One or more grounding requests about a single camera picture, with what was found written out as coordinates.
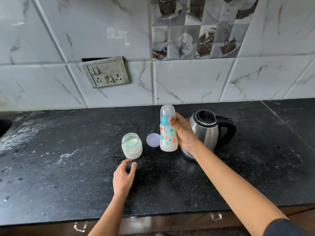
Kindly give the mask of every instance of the black kettle handle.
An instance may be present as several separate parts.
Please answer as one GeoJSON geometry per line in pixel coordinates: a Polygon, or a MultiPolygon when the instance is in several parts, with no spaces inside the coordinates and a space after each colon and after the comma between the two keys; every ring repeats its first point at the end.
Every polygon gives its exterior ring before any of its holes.
{"type": "Polygon", "coordinates": [[[219,127],[227,127],[227,133],[222,137],[220,140],[218,140],[216,147],[221,147],[224,144],[228,143],[235,135],[236,133],[236,125],[233,122],[231,118],[221,116],[221,115],[215,115],[219,127]]]}

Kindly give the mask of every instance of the electric kettle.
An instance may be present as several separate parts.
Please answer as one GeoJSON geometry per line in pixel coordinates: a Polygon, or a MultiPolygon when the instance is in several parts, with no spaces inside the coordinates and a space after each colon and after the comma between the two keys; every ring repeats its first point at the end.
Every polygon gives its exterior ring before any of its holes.
{"type": "MultiPolygon", "coordinates": [[[[209,110],[199,110],[195,112],[189,118],[189,123],[198,139],[211,151],[214,151],[216,147],[228,143],[236,132],[235,123],[231,118],[216,115],[209,110]],[[227,132],[219,139],[221,127],[227,127],[227,132]]],[[[189,152],[183,149],[181,151],[188,159],[195,160],[189,152]]]]}

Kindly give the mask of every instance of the cabinet handle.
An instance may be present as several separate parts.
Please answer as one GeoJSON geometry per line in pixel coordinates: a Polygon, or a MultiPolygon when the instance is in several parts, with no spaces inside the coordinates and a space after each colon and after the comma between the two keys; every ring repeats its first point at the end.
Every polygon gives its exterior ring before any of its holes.
{"type": "Polygon", "coordinates": [[[215,218],[215,215],[211,213],[211,218],[214,222],[217,222],[222,219],[222,214],[220,212],[218,212],[217,214],[218,214],[218,218],[215,218]]]}
{"type": "Polygon", "coordinates": [[[73,226],[74,230],[84,233],[85,230],[86,230],[86,227],[88,226],[88,222],[85,222],[85,223],[84,223],[83,229],[77,228],[77,224],[78,224],[78,222],[75,222],[75,223],[74,223],[74,226],[73,226]]]}

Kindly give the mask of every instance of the kettle lid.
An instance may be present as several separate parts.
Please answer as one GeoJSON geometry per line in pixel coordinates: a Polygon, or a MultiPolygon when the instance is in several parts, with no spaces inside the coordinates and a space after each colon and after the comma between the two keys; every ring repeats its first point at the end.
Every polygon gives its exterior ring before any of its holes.
{"type": "Polygon", "coordinates": [[[195,113],[194,119],[196,123],[204,126],[204,127],[214,127],[217,125],[217,119],[215,117],[215,113],[209,110],[199,110],[195,113]]]}

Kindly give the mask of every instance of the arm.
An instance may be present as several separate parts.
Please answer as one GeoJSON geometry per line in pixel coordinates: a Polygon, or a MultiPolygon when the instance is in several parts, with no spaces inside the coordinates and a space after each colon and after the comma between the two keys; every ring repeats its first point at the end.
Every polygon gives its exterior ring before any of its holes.
{"type": "Polygon", "coordinates": [[[137,164],[131,164],[130,173],[126,172],[127,162],[124,160],[114,172],[114,196],[105,213],[89,233],[89,236],[117,236],[123,214],[124,203],[134,181],[137,164]]]}
{"type": "Polygon", "coordinates": [[[194,156],[251,235],[261,236],[273,220],[287,219],[270,200],[200,142],[189,122],[179,113],[176,119],[170,117],[169,123],[177,130],[179,145],[194,156]]]}

